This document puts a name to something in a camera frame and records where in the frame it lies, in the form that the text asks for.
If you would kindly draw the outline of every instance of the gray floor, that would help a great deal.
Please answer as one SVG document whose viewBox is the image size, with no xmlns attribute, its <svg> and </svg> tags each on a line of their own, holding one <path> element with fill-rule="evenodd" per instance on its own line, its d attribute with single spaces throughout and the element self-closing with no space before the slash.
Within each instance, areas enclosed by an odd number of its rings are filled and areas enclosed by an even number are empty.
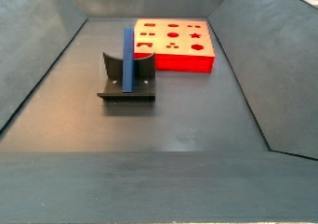
<svg viewBox="0 0 318 224">
<path fill-rule="evenodd" d="M 214 38 L 214 72 L 159 72 L 157 101 L 107 103 L 103 51 L 122 57 L 134 20 L 91 20 L 2 136 L 0 152 L 265 151 Z"/>
<path fill-rule="evenodd" d="M 0 222 L 318 221 L 318 163 L 267 151 L 214 36 L 154 104 L 96 96 L 128 25 L 90 20 L 2 134 Z"/>
</svg>

